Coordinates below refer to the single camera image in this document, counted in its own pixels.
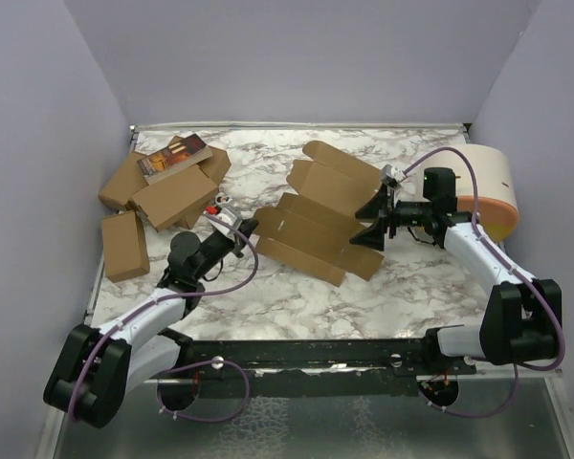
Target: marble tabletop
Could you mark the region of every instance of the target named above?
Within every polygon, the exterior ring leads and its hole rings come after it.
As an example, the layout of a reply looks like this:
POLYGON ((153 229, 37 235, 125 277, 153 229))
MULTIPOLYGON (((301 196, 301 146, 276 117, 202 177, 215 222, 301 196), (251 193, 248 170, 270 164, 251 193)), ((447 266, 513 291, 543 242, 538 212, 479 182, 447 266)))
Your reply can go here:
MULTIPOLYGON (((206 142, 224 148, 232 161, 221 190, 250 217, 256 208, 273 205, 284 191, 294 159, 311 140, 328 142, 376 166, 387 162, 407 166, 440 145, 465 142, 462 129, 228 129, 196 131, 206 142)), ((189 130, 143 131, 136 150, 152 153, 175 135, 189 130)), ((410 178, 402 199, 414 194, 410 178)), ((164 268, 171 238, 180 229, 157 232, 145 226, 149 274, 112 283, 103 278, 92 318, 98 326, 129 310, 149 295, 164 268)), ((200 219, 195 232, 210 234, 200 219)), ((242 259, 229 256, 219 278, 207 290, 230 287, 244 279, 253 265, 249 251, 242 259)), ((446 251, 415 243, 407 232, 386 244, 383 267, 366 282, 348 273, 334 287, 260 256, 256 278, 229 295, 203 298, 184 320, 171 328, 194 339, 373 339, 421 337, 428 328, 480 322, 486 298, 475 279, 446 251)))

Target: marble table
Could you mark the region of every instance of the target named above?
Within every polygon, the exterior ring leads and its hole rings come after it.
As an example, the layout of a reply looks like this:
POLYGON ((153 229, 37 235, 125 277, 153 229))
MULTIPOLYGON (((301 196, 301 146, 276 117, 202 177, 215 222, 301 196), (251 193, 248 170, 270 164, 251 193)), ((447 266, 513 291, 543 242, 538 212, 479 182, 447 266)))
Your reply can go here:
MULTIPOLYGON (((143 131, 135 149, 152 153, 189 130, 143 131)), ((278 130, 198 130, 208 143, 226 149, 232 168, 221 185, 245 217, 273 205, 290 191, 285 177, 294 159, 305 159, 302 146, 321 140, 376 166, 407 166, 440 145, 465 142, 461 127, 278 130)), ((414 180, 400 197, 411 198, 414 180)), ((97 326, 120 315, 149 295, 164 268, 170 239, 180 229, 157 232, 145 226, 149 274, 120 283, 103 278, 92 318, 97 326)), ((200 219, 201 238, 210 225, 200 219)), ((430 327, 480 322, 486 298, 474 278, 445 251, 415 243, 405 232, 386 244, 383 267, 365 282, 348 273, 334 287, 260 257, 257 277, 229 295, 203 298, 198 308, 172 328, 194 339, 375 339, 421 337, 430 327)), ((229 287, 253 265, 247 256, 229 256, 219 278, 207 290, 229 287)))

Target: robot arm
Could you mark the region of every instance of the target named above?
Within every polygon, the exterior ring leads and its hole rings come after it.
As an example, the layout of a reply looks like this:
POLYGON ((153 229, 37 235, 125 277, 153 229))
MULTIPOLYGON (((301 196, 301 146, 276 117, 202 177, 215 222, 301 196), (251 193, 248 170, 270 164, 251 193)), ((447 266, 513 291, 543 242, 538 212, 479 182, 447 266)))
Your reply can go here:
POLYGON ((432 353, 437 354, 431 357, 468 356, 496 365, 557 357, 559 339, 551 317, 524 282, 541 294, 561 325, 562 297, 557 283, 538 280, 505 253, 494 250, 480 225, 475 231, 472 214, 457 210, 451 169, 428 168, 424 174, 423 196, 428 201, 395 203, 395 190, 404 173, 386 166, 381 188, 356 213, 360 219, 375 220, 353 236, 351 243, 381 251, 386 233, 392 238, 400 227, 422 227, 436 245, 455 255, 476 277, 489 297, 481 324, 429 330, 426 336, 434 342, 432 353))
MULTIPOLYGON (((257 226, 255 220, 243 220, 229 208, 219 211, 215 219, 246 237, 257 226)), ((81 324, 71 331, 45 388, 45 403, 68 410, 84 365, 98 347, 79 387, 74 415, 91 426, 103 427, 129 390, 180 363, 188 338, 171 334, 166 327, 198 305, 199 294, 205 291, 199 279, 230 252, 242 256, 244 248, 244 241, 227 227, 213 225, 215 231, 204 242, 189 231, 172 239, 168 267, 145 301, 100 328, 81 324)))

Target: white cylindrical container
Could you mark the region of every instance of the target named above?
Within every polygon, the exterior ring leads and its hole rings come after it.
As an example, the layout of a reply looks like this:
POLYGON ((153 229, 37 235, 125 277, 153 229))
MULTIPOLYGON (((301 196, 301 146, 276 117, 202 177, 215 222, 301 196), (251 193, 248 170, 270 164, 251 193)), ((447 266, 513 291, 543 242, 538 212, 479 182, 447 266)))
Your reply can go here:
MULTIPOLYGON (((481 225, 494 241, 504 240, 519 222, 508 160, 501 151, 489 146, 464 143, 454 147, 468 158, 475 170, 481 225)), ((417 201, 423 200, 423 170, 427 167, 451 168, 456 176, 457 209, 473 211, 470 172, 463 160, 451 151, 437 153, 417 167, 417 201)))

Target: gray wall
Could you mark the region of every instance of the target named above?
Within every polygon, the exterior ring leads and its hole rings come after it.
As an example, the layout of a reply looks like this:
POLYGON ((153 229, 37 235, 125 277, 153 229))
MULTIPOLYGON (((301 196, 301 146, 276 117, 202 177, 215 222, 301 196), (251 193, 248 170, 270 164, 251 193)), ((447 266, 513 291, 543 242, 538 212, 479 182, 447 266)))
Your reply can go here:
POLYGON ((473 121, 539 0, 66 0, 130 123, 473 121))
POLYGON ((62 2, 0 2, 0 458, 30 457, 44 384, 99 261, 125 118, 62 2))
POLYGON ((521 222, 511 254, 563 289, 574 406, 574 0, 544 0, 472 129, 510 159, 521 222))

